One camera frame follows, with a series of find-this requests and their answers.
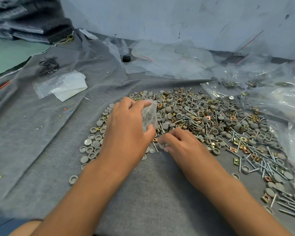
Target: black plastic part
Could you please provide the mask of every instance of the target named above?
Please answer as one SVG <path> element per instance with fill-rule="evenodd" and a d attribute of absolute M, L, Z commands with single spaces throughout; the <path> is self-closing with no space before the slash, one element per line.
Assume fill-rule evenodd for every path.
<path fill-rule="evenodd" d="M 129 55 L 124 55 L 122 57 L 122 62 L 128 63 L 130 62 L 130 60 L 131 60 L 131 57 Z"/>

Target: work surface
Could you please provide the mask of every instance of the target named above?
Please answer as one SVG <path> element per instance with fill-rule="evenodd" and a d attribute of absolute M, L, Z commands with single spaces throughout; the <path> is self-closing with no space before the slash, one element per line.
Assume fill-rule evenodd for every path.
<path fill-rule="evenodd" d="M 54 95 L 38 99 L 32 82 L 48 78 L 37 77 L 38 62 L 53 56 L 61 67 L 57 74 L 80 71 L 87 77 L 88 89 L 63 103 Z M 81 172 L 79 148 L 110 103 L 135 91 L 201 89 L 201 82 L 195 80 L 127 76 L 101 41 L 79 34 L 73 43 L 32 57 L 16 75 L 0 79 L 0 84 L 7 79 L 13 81 L 0 91 L 0 215 L 18 218 L 45 217 L 70 189 L 70 176 Z M 217 159 L 229 173 L 238 174 L 230 153 L 221 151 Z M 240 180 L 263 205 L 265 182 L 260 174 L 241 174 Z M 274 213 L 295 234 L 295 218 L 280 213 L 277 206 Z M 130 174 L 110 202 L 97 234 L 235 235 L 165 152 L 148 154 Z"/>

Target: gray fabric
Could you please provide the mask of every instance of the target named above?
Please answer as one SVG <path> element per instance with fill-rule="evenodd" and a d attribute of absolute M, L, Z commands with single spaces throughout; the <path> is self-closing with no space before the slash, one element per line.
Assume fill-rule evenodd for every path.
<path fill-rule="evenodd" d="M 80 174 L 79 148 L 110 103 L 134 91 L 155 92 L 180 86 L 200 89 L 200 82 L 194 80 L 160 79 L 142 73 L 126 76 L 99 40 L 86 40 L 83 36 L 51 49 L 45 56 L 58 57 L 61 73 L 71 69 L 83 72 L 89 88 L 65 103 L 56 101 L 54 96 L 37 99 L 31 83 L 37 80 L 37 63 L 43 56 L 35 56 L 15 76 L 22 90 L 11 94 L 13 100 L 0 106 L 0 215 L 43 218 L 53 209 L 70 189 L 70 176 Z M 43 124 L 42 129 L 35 130 Z M 190 185 L 170 155 L 160 152 L 147 157 L 110 202 L 98 235 L 235 234 L 204 195 Z M 224 151 L 217 157 L 229 173 L 237 173 L 232 158 Z M 241 181 L 261 203 L 265 183 L 260 175 L 241 174 Z M 276 206 L 274 211 L 278 220 L 295 234 L 295 218 L 278 212 Z"/>

